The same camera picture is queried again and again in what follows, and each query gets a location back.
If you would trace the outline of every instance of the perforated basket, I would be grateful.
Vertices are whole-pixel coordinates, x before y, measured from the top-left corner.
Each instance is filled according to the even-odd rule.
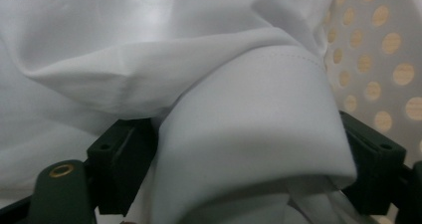
[[[338,108],[404,146],[409,166],[422,159],[421,4],[334,0],[325,18],[325,66]]]

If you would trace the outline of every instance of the white fabric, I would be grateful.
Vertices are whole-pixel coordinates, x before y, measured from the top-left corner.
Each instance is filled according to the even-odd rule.
[[[321,70],[329,3],[0,0],[0,198],[117,118],[159,116],[128,219],[342,223],[330,193],[355,172]]]

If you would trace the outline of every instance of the white garment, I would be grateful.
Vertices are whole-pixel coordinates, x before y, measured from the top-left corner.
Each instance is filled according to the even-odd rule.
[[[117,118],[160,116],[134,221],[342,223],[331,194],[355,170],[321,66],[329,3],[0,0],[0,198]]]

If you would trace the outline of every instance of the perforated plastic panel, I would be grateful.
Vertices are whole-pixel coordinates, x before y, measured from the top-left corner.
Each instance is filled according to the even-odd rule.
[[[418,0],[334,0],[325,18],[338,108],[404,146],[409,166],[422,159],[421,8]]]

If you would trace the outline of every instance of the brass ring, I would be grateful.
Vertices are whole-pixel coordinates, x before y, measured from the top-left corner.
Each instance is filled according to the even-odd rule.
[[[50,171],[51,177],[62,177],[66,176],[74,170],[74,166],[71,164],[63,164],[60,166],[55,167],[53,170]]]

